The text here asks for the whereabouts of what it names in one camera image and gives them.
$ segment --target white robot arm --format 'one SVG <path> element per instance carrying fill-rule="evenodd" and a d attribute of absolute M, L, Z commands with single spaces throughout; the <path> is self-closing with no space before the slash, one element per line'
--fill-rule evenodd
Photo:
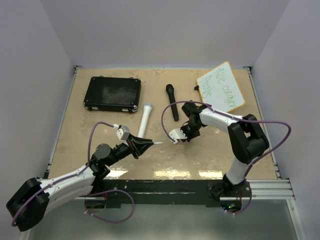
<path fill-rule="evenodd" d="M 196 106 L 191 102 L 185 103 L 182 110 L 189 121 L 186 125 L 169 133 L 172 138 L 171 141 L 174 144 L 180 141 L 189 142 L 191 139 L 200 136 L 200 128 L 206 126 L 215 127 L 229 134 L 235 159 L 231 168 L 223 177 L 224 191 L 230 191 L 238 185 L 243 185 L 251 162 L 269 148 L 269 142 L 258 123 L 246 123 L 236 119 L 256 121 L 256 117 L 252 114 L 238 116 L 226 112 L 221 115 L 212 112 L 206 105 Z"/>
<path fill-rule="evenodd" d="M 114 148 L 100 144 L 90 161 L 77 170 L 53 179 L 28 179 L 6 204 L 13 226 L 21 232 L 34 227 L 53 209 L 97 190 L 110 173 L 109 166 L 128 155 L 138 159 L 154 144 L 151 139 L 131 135 L 126 126 L 117 126 L 116 135 L 124 142 Z"/>

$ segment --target purple cable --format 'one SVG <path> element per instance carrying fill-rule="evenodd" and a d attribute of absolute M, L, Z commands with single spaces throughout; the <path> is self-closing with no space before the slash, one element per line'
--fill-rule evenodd
<path fill-rule="evenodd" d="M 119 193 L 123 193 L 123 194 L 127 195 L 130 198 L 131 202 L 132 202 L 132 210 L 131 210 L 130 214 L 126 218 L 124 218 L 122 220 L 118 220 L 118 221 L 105 219 L 105 218 L 103 218 L 101 216 L 98 216 L 98 215 L 95 215 L 95 214 L 89 212 L 88 208 L 86 206 L 84 206 L 85 214 L 88 213 L 90 216 L 92 216 L 92 217 L 94 217 L 96 219 L 102 220 L 102 221 L 107 222 L 107 223 L 112 223 L 112 224 L 120 224 L 120 223 L 123 223 L 123 222 L 127 221 L 129 218 L 131 218 L 131 216 L 134 214 L 136 205 L 135 205 L 135 202 L 134 202 L 134 199 L 132 198 L 132 196 L 129 193 L 127 193 L 126 191 L 123 191 L 123 190 L 120 190 L 120 189 L 114 189 L 114 190 L 108 190 L 108 191 L 103 191 L 103 192 L 99 192 L 99 193 L 88 194 L 86 197 L 98 196 L 98 195 L 101 195 L 101 194 L 108 194 L 108 193 L 114 193 L 114 192 L 119 192 Z"/>
<path fill-rule="evenodd" d="M 245 184 L 248 186 L 248 188 L 249 188 L 249 201 L 248 201 L 247 204 L 246 204 L 244 207 L 242 207 L 239 211 L 236 211 L 236 212 L 229 212 L 229 211 L 227 211 L 227 213 L 232 214 L 232 215 L 238 215 L 238 214 L 242 213 L 244 210 L 246 210 L 246 209 L 249 207 L 249 205 L 250 205 L 250 203 L 251 203 L 251 200 L 252 200 L 252 190 L 251 190 L 251 187 L 250 187 L 250 183 L 249 183 L 246 179 L 244 179 L 244 183 L 245 183 Z"/>
<path fill-rule="evenodd" d="M 95 129 L 96 127 L 99 125 L 99 124 L 104 124 L 106 126 L 109 126 L 111 128 L 113 128 L 114 126 L 109 124 L 109 123 L 106 123 L 106 122 L 103 122 L 103 121 L 99 121 L 97 122 L 92 130 L 91 130 L 91 133 L 90 133 L 90 137 L 89 137 L 89 143 L 88 143 L 88 155 L 87 155 L 87 164 L 86 166 L 81 170 L 79 171 L 79 174 L 82 174 L 88 167 L 89 167 L 89 163 L 90 163 L 90 148 L 91 148 L 91 142 L 92 142 L 92 138 L 93 138 L 93 135 L 94 135 L 94 132 L 95 132 Z M 25 201 L 25 203 L 19 208 L 19 210 L 16 212 L 16 214 L 14 215 L 13 219 L 12 219 L 12 222 L 11 222 L 11 226 L 13 227 L 16 227 L 17 224 L 16 224 L 16 220 L 17 218 L 20 216 L 21 212 L 25 209 L 25 207 L 37 196 L 39 195 L 40 193 L 42 193 L 43 191 L 47 190 L 48 188 L 50 188 L 51 186 L 57 184 L 57 183 L 60 183 L 64 180 L 67 180 L 67 179 L 70 179 L 70 178 L 73 178 L 77 176 L 77 174 L 72 174 L 72 175 L 69 175 L 69 176 L 65 176 L 63 178 L 60 178 L 58 180 L 55 180 L 53 182 L 51 182 L 50 184 L 48 184 L 47 186 L 44 186 L 43 188 L 41 188 L 39 191 L 37 191 L 35 194 L 33 194 L 27 201 Z"/>
<path fill-rule="evenodd" d="M 222 112 L 222 111 L 218 111 L 218 110 L 214 110 L 212 108 L 211 105 L 209 104 L 206 104 L 204 102 L 201 102 L 201 101 L 176 101 L 176 102 L 173 102 L 171 104 L 169 104 L 168 106 L 166 106 L 161 114 L 161 125 L 162 125 L 162 129 L 165 133 L 165 135 L 171 140 L 171 141 L 175 141 L 172 137 L 170 137 L 169 133 L 167 132 L 166 128 L 165 128 L 165 124 L 164 124 L 164 115 L 165 115 L 165 112 L 166 110 L 171 107 L 172 105 L 176 105 L 176 104 L 182 104 L 182 103 L 194 103 L 194 104 L 201 104 L 201 105 L 205 105 L 207 106 L 212 112 L 214 113 L 217 113 L 221 116 L 224 116 L 224 117 L 227 117 L 227 118 L 230 118 L 230 119 L 235 119 L 237 121 L 241 121 L 241 122 L 244 122 L 244 123 L 249 123 L 249 124 L 282 124 L 282 125 L 285 125 L 287 128 L 288 128 L 288 132 L 286 133 L 286 135 L 284 136 L 284 138 L 273 148 L 271 148 L 269 151 L 265 152 L 264 154 L 262 154 L 261 156 L 259 156 L 258 158 L 256 158 L 255 160 L 252 161 L 251 165 L 247 168 L 246 172 L 244 173 L 244 177 L 246 177 L 248 175 L 248 173 L 250 172 L 251 168 L 253 167 L 254 164 L 256 164 L 259 160 L 261 160 L 262 158 L 264 158 L 266 155 L 272 153 L 274 150 L 276 150 L 277 148 L 279 148 L 289 137 L 289 135 L 291 134 L 291 126 L 284 122 L 284 121 L 269 121 L 269 120 L 246 120 L 246 119 L 242 119 L 242 118 L 238 118 L 238 117 L 232 117 L 230 116 L 229 114 L 225 113 L 225 112 Z M 243 207 L 240 211 L 238 211 L 237 213 L 234 213 L 235 215 L 236 214 L 239 214 L 239 213 L 242 213 L 244 210 L 246 210 L 248 207 L 249 207 L 249 204 L 251 203 L 251 200 L 252 200 L 252 190 L 251 190 L 251 187 L 250 187 L 250 184 L 249 182 L 247 182 L 247 180 L 244 178 L 244 181 L 246 182 L 246 184 L 248 185 L 249 187 L 249 191 L 250 191 L 250 198 L 249 198 L 249 201 L 248 203 L 245 205 L 245 207 Z"/>

